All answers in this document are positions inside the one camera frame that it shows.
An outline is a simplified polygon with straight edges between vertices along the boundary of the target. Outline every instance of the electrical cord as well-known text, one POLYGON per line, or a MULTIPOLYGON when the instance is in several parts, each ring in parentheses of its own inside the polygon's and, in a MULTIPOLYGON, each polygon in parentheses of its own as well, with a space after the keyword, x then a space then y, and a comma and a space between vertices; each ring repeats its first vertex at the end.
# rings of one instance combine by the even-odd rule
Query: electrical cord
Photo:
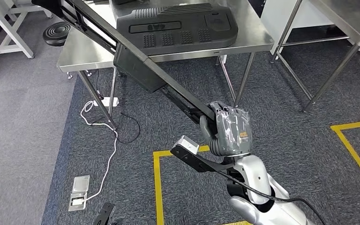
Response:
POLYGON ((137 121, 135 118, 133 118, 133 117, 131 117, 131 116, 128 116, 128 115, 126 115, 126 114, 124 114, 124 113, 121 113, 122 115, 124 115, 124 116, 126 116, 126 117, 129 117, 129 118, 133 119, 134 121, 136 121, 137 126, 139 127, 139 132, 137 133, 137 136, 136 136, 133 140, 131 140, 131 141, 129 141, 129 142, 121 142, 121 141, 119 140, 119 138, 118 138, 118 133, 115 131, 115 129, 113 129, 112 127, 110 127, 108 124, 106 124, 106 123, 95 123, 97 120, 95 120, 95 121, 92 122, 92 123, 89 123, 89 122, 87 121, 87 119, 86 119, 86 118, 84 117, 84 115, 83 115, 83 111, 85 111, 85 112, 87 113, 87 112, 89 112, 89 111, 92 109, 92 107, 93 107, 93 101, 87 102, 87 103, 85 104, 85 106, 83 107, 83 109, 81 110, 81 117, 83 118, 83 120, 85 120, 86 124, 89 125, 89 126, 93 126, 93 125, 106 126, 106 127, 108 127, 110 130, 112 130, 112 131, 115 133, 114 152, 113 152, 113 153, 111 154, 111 156, 108 158, 107 169, 106 169, 106 171, 105 171, 105 174, 104 174, 104 176, 103 176, 103 179, 101 180, 101 185, 100 185, 99 191, 98 191, 97 193, 95 193, 94 195, 92 195, 92 196, 84 199, 84 200, 82 201, 83 203, 86 202, 86 201, 88 201, 88 200, 90 200, 91 198, 96 197, 97 195, 99 195, 99 194, 101 193, 101 190, 103 189, 103 185, 104 185, 104 180, 105 180, 105 178, 106 178, 106 176, 107 176, 107 174, 108 174, 108 171, 109 171, 109 169, 110 169, 111 159, 113 158, 113 156, 115 155, 115 153, 116 153, 116 151, 117 151, 117 141, 120 142, 120 143, 124 143, 124 144, 131 143, 131 142, 135 141, 135 140, 139 137, 140 131, 141 131, 139 121, 137 121))
POLYGON ((131 119, 134 120, 134 121, 136 121, 137 126, 139 127, 139 132, 137 133, 136 137, 133 138, 133 140, 128 141, 128 142, 123 142, 123 141, 121 141, 121 140, 118 138, 118 141, 119 141, 120 143, 122 143, 122 144, 129 144, 129 143, 134 142, 134 141, 140 136, 140 132, 141 132, 140 124, 139 124, 139 121, 137 121, 135 118, 133 118, 133 117, 131 117, 131 116, 128 116, 128 115, 126 115, 126 114, 124 114, 124 113, 122 113, 122 112, 121 112, 121 114, 124 115, 124 116, 126 116, 126 117, 128 117, 128 118, 131 118, 131 119))
POLYGON ((250 190, 250 191, 253 191, 254 193, 256 193, 256 194, 258 194, 258 195, 260 195, 260 196, 262 196, 262 197, 268 198, 268 199, 270 199, 270 200, 280 201, 280 202, 286 202, 286 203, 291 203, 291 202, 296 202, 296 201, 303 202, 304 204, 306 204, 306 205, 317 215, 317 217, 319 218, 319 220, 321 221, 321 223, 322 223, 323 225, 326 225, 325 222, 323 221, 321 215, 318 213, 318 211, 317 211, 309 202, 307 202, 307 200, 305 200, 305 199, 303 199, 303 198, 297 197, 297 198, 285 199, 285 198, 278 198, 278 197, 274 197, 274 196, 271 196, 271 195, 267 195, 267 194, 265 194, 265 193, 263 193, 263 192, 260 192, 260 191, 258 191, 258 190, 256 190, 256 189, 251 188, 250 186, 248 186, 248 185, 246 185, 245 183, 243 183, 243 182, 235 179, 234 177, 228 175, 227 173, 225 173, 225 172, 223 172, 223 171, 217 171, 217 173, 220 174, 220 175, 222 175, 222 176, 225 176, 226 178, 234 181, 235 183, 243 186, 244 188, 246 188, 246 189, 248 189, 248 190, 250 190))
POLYGON ((108 124, 106 123, 89 123, 86 118, 83 116, 83 111, 85 112, 89 112, 93 107, 93 101, 89 101, 85 104, 85 106, 83 107, 82 111, 81 111, 81 117, 85 120, 86 124, 89 125, 89 126, 92 126, 92 125, 103 125, 103 126, 107 126, 110 130, 112 130, 114 133, 115 133, 115 141, 114 141, 114 152, 111 154, 111 156, 109 157, 108 159, 108 163, 107 163, 107 169, 105 171, 105 174, 103 176, 103 179, 101 180, 101 185, 100 185, 100 189, 97 193, 95 193, 94 195, 90 196, 89 198, 86 198, 85 200, 83 200, 82 202, 86 202, 88 200, 90 200, 91 198, 94 198, 96 197, 97 195, 100 194, 101 190, 103 189, 103 185, 104 185, 104 180, 108 174, 108 171, 110 169, 110 162, 111 162, 111 159, 113 158, 113 156, 115 155, 116 151, 117 151, 117 140, 118 140, 118 133, 115 131, 115 129, 113 129, 112 127, 110 127, 108 124))

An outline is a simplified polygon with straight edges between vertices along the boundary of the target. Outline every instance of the gray carpet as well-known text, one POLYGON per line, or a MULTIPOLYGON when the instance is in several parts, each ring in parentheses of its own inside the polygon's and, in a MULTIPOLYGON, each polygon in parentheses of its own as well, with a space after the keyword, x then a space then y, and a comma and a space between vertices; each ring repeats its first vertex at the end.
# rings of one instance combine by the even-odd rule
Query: gray carpet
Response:
MULTIPOLYGON (((289 47, 283 53, 302 80, 308 81, 307 86, 317 90, 349 47, 347 41, 336 41, 289 47)), ((360 121, 360 53, 309 113, 300 112, 307 99, 279 62, 269 63, 269 56, 256 55, 240 103, 250 112, 252 151, 291 196, 310 201, 327 224, 360 224, 360 168, 330 129, 331 125, 360 121)), ((227 68, 236 90, 247 60, 248 54, 229 56, 227 68)), ((214 58, 160 66, 203 102, 231 102, 224 75, 215 66, 214 58)), ((93 71, 93 83, 97 73, 93 71)), ((105 95, 111 77, 111 69, 99 71, 97 85, 105 95)), ((80 117, 90 96, 80 79, 76 81, 43 225, 91 224, 104 202, 115 204, 110 222, 155 224, 152 153, 171 148, 181 135, 204 143, 198 126, 161 93, 148 94, 130 77, 123 76, 118 79, 117 96, 120 105, 114 115, 120 125, 120 139, 131 140, 137 134, 136 123, 120 112, 140 122, 141 134, 133 143, 118 143, 102 193, 87 202, 86 210, 68 212, 73 178, 89 174, 89 194, 96 193, 113 151, 113 134, 105 127, 86 126, 80 117)), ((97 108, 87 114, 89 120, 100 116, 97 108)), ((358 130, 346 135, 360 151, 358 130)), ((212 158, 209 153, 203 155, 212 158)), ((166 225, 220 225, 241 220, 227 202, 224 178, 199 174, 174 157, 161 158, 160 164, 166 225)), ((310 210, 300 206, 319 224, 310 210)))
POLYGON ((34 59, 0 54, 0 224, 42 221, 75 84, 56 68, 61 48, 42 39, 57 21, 43 12, 26 16, 18 33, 34 59))

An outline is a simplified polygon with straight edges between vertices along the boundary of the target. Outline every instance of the metal frame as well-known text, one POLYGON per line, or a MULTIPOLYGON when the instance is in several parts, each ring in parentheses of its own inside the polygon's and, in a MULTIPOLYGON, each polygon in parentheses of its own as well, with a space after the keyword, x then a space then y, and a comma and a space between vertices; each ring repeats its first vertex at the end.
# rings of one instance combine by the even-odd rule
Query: metal frame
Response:
POLYGON ((334 40, 343 40, 343 39, 348 39, 349 37, 345 36, 345 37, 331 37, 331 38, 323 38, 323 39, 316 39, 316 40, 309 40, 309 41, 300 41, 300 42, 293 42, 293 43, 284 43, 285 38, 289 32, 289 29, 294 21, 294 18, 300 8, 300 5, 302 3, 303 0, 297 0, 293 11, 289 17, 289 20, 285 26, 285 30, 282 33, 282 36, 278 42, 278 45, 275 49, 275 52, 270 60, 271 63, 274 63, 275 59, 278 57, 282 63, 284 64, 284 66, 286 67, 286 69, 289 71, 289 73, 292 75, 292 77, 295 79, 295 81, 297 82, 297 84, 301 87, 301 89, 303 90, 303 92, 306 94, 307 98, 309 99, 308 104, 303 108, 304 112, 307 112, 311 105, 315 104, 315 102, 321 97, 321 95, 323 94, 324 91, 326 91, 329 86, 333 83, 333 81, 338 77, 338 75, 340 74, 340 72, 343 70, 343 68, 345 67, 345 65, 350 61, 350 59, 357 53, 357 51, 360 49, 360 45, 359 44, 354 44, 352 46, 352 48, 348 51, 348 53, 346 54, 346 56, 343 58, 343 60, 341 61, 341 63, 338 65, 338 67, 334 70, 334 72, 328 77, 328 79, 323 83, 323 85, 319 88, 319 90, 312 95, 308 89, 306 88, 306 86, 303 84, 303 82, 301 81, 301 79, 296 75, 296 73, 293 71, 293 69, 290 67, 290 65, 288 64, 288 62, 284 59, 284 57, 281 55, 280 50, 283 47, 286 46, 292 46, 292 45, 304 45, 304 44, 311 44, 311 43, 318 43, 318 42, 324 42, 324 41, 334 41, 334 40))
POLYGON ((12 21, 15 21, 13 26, 7 22, 5 19, 5 15, 0 13, 0 26, 7 33, 5 39, 3 39, 0 44, 0 54, 2 53, 13 53, 13 52, 24 52, 24 54, 29 59, 33 59, 35 57, 32 50, 28 47, 28 45, 23 41, 23 39, 17 34, 17 30, 20 27, 21 23, 24 21, 24 18, 28 14, 28 12, 35 11, 44 11, 48 18, 52 18, 52 13, 42 7, 39 6, 29 6, 29 7, 20 7, 13 8, 8 10, 7 15, 10 17, 12 21), (14 41, 14 45, 9 45, 10 41, 14 41))

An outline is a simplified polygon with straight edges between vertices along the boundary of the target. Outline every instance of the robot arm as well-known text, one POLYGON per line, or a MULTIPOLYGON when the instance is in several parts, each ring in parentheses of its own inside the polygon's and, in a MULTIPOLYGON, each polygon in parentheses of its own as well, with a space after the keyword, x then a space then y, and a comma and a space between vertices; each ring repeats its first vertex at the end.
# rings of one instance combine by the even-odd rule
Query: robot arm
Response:
POLYGON ((210 104, 210 108, 216 113, 217 135, 213 135, 208 129, 204 116, 200 118, 200 127, 211 153, 225 156, 224 161, 217 164, 197 155, 199 145, 186 136, 174 145, 172 154, 200 173, 218 172, 227 177, 230 205, 249 223, 313 225, 294 203, 278 201, 289 200, 288 192, 267 173, 263 161, 250 154, 252 133, 248 114, 243 110, 224 106, 221 102, 210 104), (234 183, 233 179, 250 188, 234 183))

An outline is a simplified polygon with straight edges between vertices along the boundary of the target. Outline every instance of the yellow floor marking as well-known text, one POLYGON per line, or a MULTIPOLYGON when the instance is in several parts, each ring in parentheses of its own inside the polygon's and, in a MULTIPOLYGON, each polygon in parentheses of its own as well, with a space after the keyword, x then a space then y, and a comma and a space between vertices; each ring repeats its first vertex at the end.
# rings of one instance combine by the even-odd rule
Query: yellow floor marking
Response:
POLYGON ((349 123, 349 124, 342 124, 342 125, 334 125, 330 127, 340 138, 340 140, 343 142, 344 146, 347 148, 353 159, 357 162, 358 166, 360 167, 360 157, 357 154, 357 152, 354 150, 354 148, 351 146, 350 142, 347 140, 347 138, 344 136, 344 134, 341 132, 341 130, 346 129, 353 129, 353 128, 360 128, 360 122, 357 123, 349 123))
MULTIPOLYGON (((207 145, 199 147, 199 152, 209 151, 207 145)), ((162 203, 162 187, 161 187, 161 168, 159 163, 160 157, 173 156, 170 150, 155 151, 152 153, 154 160, 154 184, 155 184, 155 204, 157 210, 157 225, 164 225, 164 208, 162 203)), ((226 225, 251 225, 246 221, 226 224, 226 225)))

